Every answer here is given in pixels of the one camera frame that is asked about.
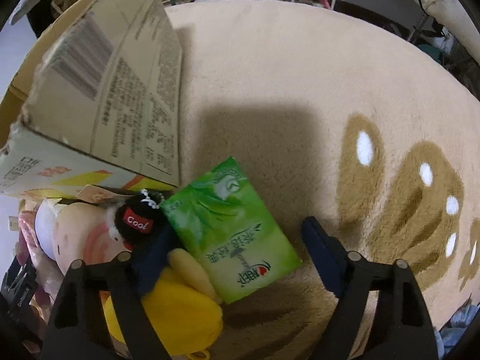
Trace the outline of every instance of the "black hat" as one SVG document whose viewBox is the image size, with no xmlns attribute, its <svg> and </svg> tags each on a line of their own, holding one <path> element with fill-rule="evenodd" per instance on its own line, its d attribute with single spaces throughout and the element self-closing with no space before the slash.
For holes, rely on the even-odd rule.
<svg viewBox="0 0 480 360">
<path fill-rule="evenodd" d="M 160 209 L 165 201 L 163 194 L 156 190 L 141 190 L 119 207 L 114 216 L 114 226 L 110 226 L 110 236 L 118 234 L 123 238 L 128 249 L 148 237 L 152 232 L 162 228 L 167 218 Z"/>
</svg>

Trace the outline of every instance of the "bed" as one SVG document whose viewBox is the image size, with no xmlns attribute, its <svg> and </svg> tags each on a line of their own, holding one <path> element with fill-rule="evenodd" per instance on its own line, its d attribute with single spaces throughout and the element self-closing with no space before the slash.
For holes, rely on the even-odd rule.
<svg viewBox="0 0 480 360">
<path fill-rule="evenodd" d="M 459 0 L 421 0 L 421 4 L 457 38 L 477 63 L 480 62 L 480 33 Z"/>
</svg>

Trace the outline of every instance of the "beige rug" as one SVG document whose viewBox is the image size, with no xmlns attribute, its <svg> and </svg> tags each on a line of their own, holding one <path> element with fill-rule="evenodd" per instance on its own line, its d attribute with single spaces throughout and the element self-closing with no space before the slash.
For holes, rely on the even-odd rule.
<svg viewBox="0 0 480 360">
<path fill-rule="evenodd" d="M 336 300 L 299 237 L 308 215 L 349 250 L 406 259 L 437 328 L 478 300 L 480 105 L 449 73 L 380 28 L 306 5 L 201 2 L 168 14 L 185 53 L 182 184 L 233 155 L 304 260 L 224 307 L 214 360 L 310 354 Z"/>
</svg>

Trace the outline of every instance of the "brown paw print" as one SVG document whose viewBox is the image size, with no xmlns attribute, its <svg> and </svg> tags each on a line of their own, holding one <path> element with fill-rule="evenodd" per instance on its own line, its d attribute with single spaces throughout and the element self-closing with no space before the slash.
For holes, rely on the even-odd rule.
<svg viewBox="0 0 480 360">
<path fill-rule="evenodd" d="M 362 234 L 360 229 L 380 197 L 383 152 L 374 124 L 363 116 L 352 116 L 340 162 L 339 183 L 345 186 L 337 189 L 340 231 L 346 239 L 351 239 L 351 231 Z M 379 219 L 366 239 L 370 258 L 379 263 L 403 258 L 420 288 L 435 283 L 455 256 L 463 191 L 460 177 L 438 146 L 415 144 L 400 164 Z M 356 228 L 342 228 L 352 222 Z"/>
<path fill-rule="evenodd" d="M 470 248 L 463 257 L 458 278 L 462 279 L 460 290 L 463 290 L 467 281 L 473 279 L 480 267 L 480 257 L 477 253 L 478 241 L 480 240 L 480 219 L 476 218 L 470 227 Z"/>
<path fill-rule="evenodd" d="M 335 308 L 312 265 L 224 309 L 224 330 L 209 348 L 212 359 L 305 360 Z"/>
<path fill-rule="evenodd" d="M 352 115 L 343 136 L 337 185 L 339 231 L 347 249 L 358 245 L 363 221 L 383 181 L 385 159 L 380 131 L 362 115 Z"/>
</svg>

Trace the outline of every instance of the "green tissue pack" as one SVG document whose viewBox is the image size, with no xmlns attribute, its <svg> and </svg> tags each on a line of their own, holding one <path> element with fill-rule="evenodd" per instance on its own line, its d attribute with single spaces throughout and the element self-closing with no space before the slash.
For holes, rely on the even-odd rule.
<svg viewBox="0 0 480 360">
<path fill-rule="evenodd" d="M 226 303 L 302 264 L 231 157 L 170 197 L 162 209 Z"/>
</svg>

